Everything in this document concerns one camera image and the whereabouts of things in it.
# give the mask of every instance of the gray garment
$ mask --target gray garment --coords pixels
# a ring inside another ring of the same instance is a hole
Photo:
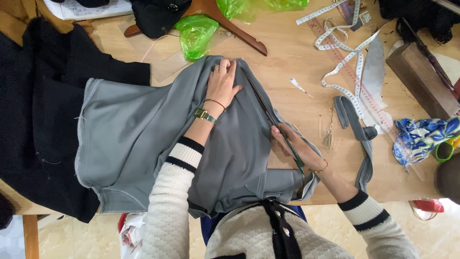
[[[374,167],[372,165],[372,140],[377,136],[377,130],[372,126],[361,126],[355,108],[351,104],[351,101],[345,96],[335,96],[334,106],[342,128],[346,129],[348,125],[351,124],[351,129],[355,134],[355,138],[361,142],[364,151],[366,151],[366,156],[356,176],[355,187],[367,193],[367,184],[370,182],[374,173]]]
[[[170,85],[156,88],[90,79],[78,121],[80,146],[75,172],[101,201],[101,212],[146,211],[161,166],[202,106],[207,80],[222,56],[207,56],[184,69]],[[240,72],[235,85],[245,88],[218,119],[189,189],[190,213],[214,217],[247,202],[276,197],[306,200],[319,179],[298,170],[267,169],[270,126]],[[256,87],[260,83],[249,73]],[[273,109],[274,115],[283,121]],[[318,149],[303,138],[318,154]],[[296,189],[303,193],[297,197]]]

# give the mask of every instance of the wristwatch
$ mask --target wristwatch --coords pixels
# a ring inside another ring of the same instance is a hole
[[[214,119],[211,115],[209,115],[209,113],[204,110],[203,108],[197,108],[195,110],[195,112],[193,113],[193,116],[198,118],[198,119],[205,119],[205,120],[208,120],[210,121],[212,124],[216,125],[217,124],[217,120]]]

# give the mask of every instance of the floral fabric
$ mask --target floral fabric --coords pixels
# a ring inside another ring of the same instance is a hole
[[[399,136],[406,143],[417,162],[430,155],[436,145],[447,139],[456,137],[460,131],[460,117],[454,116],[448,121],[440,119],[424,119],[415,122],[413,119],[400,119],[394,121],[401,132]],[[393,145],[393,155],[406,170],[411,162],[407,161],[396,145]]]

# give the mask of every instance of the green scissor handle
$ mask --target green scissor handle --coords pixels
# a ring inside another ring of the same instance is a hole
[[[275,125],[275,127],[280,131],[281,135],[283,136],[284,140],[286,141],[287,145],[289,146],[289,148],[291,149],[292,151],[292,154],[294,155],[294,161],[297,165],[297,167],[299,168],[299,171],[302,173],[302,174],[305,174],[304,173],[304,163],[302,162],[302,160],[300,159],[299,157],[299,154],[297,154],[297,151],[295,151],[294,147],[291,145],[291,143],[289,142],[288,140],[288,137],[286,136],[286,134],[284,134],[284,132],[281,130],[280,127],[278,127],[278,125]]]

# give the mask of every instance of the sleeve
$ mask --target sleeve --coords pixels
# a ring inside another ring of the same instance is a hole
[[[363,237],[370,259],[418,259],[419,251],[388,212],[365,192],[339,203],[348,220]]]
[[[188,190],[204,147],[181,137],[161,167],[149,196],[141,258],[188,258]]]

